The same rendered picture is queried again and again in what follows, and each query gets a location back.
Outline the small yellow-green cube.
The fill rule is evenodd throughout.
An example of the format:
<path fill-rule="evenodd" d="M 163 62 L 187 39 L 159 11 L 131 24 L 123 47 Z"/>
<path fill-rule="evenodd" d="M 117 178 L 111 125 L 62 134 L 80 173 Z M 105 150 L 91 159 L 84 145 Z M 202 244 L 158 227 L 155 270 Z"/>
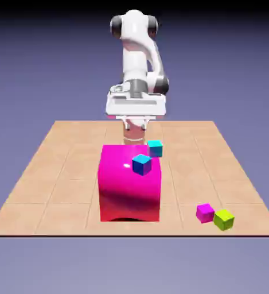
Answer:
<path fill-rule="evenodd" d="M 233 227 L 235 216 L 226 209 L 218 210 L 214 214 L 213 223 L 222 231 Z"/>

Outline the small blue cube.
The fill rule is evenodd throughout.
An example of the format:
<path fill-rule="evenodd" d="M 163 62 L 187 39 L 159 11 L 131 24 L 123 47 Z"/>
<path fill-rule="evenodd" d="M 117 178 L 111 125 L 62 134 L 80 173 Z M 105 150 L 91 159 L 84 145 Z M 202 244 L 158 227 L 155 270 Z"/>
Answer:
<path fill-rule="evenodd" d="M 138 154 L 132 159 L 132 170 L 133 172 L 144 176 L 151 171 L 152 158 L 144 155 Z"/>

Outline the small magenta cube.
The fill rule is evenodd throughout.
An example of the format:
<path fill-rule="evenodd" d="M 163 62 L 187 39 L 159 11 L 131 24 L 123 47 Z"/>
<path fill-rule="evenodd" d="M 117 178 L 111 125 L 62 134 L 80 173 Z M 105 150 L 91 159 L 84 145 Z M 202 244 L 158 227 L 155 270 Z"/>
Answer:
<path fill-rule="evenodd" d="M 201 223 L 213 222 L 215 210 L 209 203 L 199 204 L 196 209 L 196 217 Z"/>

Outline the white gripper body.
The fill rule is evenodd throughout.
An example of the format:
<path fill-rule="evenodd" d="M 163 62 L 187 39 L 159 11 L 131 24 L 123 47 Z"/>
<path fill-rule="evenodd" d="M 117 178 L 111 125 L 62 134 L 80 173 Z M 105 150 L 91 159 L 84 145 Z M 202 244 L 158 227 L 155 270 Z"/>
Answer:
<path fill-rule="evenodd" d="M 164 95 L 142 93 L 132 98 L 129 92 L 109 92 L 106 114 L 112 117 L 162 117 L 166 114 Z"/>

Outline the small cyan cube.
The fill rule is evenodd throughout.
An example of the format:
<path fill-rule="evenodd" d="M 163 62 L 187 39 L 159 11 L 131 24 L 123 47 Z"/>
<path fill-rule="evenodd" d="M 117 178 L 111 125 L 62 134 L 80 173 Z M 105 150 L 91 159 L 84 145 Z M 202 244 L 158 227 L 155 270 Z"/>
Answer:
<path fill-rule="evenodd" d="M 148 140 L 147 148 L 150 157 L 162 157 L 163 145 L 160 140 Z"/>

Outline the large pink box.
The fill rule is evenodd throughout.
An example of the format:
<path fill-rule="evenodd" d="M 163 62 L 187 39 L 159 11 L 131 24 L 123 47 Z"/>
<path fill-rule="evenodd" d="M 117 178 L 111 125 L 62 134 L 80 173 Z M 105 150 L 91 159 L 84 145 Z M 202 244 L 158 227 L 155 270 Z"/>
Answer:
<path fill-rule="evenodd" d="M 141 176 L 132 170 L 138 154 L 149 156 L 147 145 L 104 145 L 98 168 L 100 220 L 159 221 L 162 172 L 158 157 Z"/>

